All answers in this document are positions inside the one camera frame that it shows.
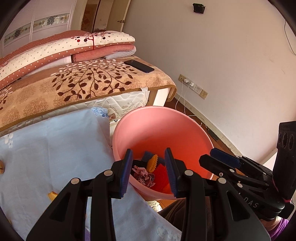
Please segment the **purple sleeve forearm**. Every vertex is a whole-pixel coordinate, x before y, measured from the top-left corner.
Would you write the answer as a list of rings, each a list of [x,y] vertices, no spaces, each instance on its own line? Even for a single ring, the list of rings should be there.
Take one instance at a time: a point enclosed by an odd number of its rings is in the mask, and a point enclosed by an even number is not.
[[[269,233],[269,236],[271,238],[271,241],[274,241],[285,229],[287,224],[289,223],[288,219],[284,219],[281,217],[276,217],[275,219],[271,221],[265,221],[263,219],[260,220]]]

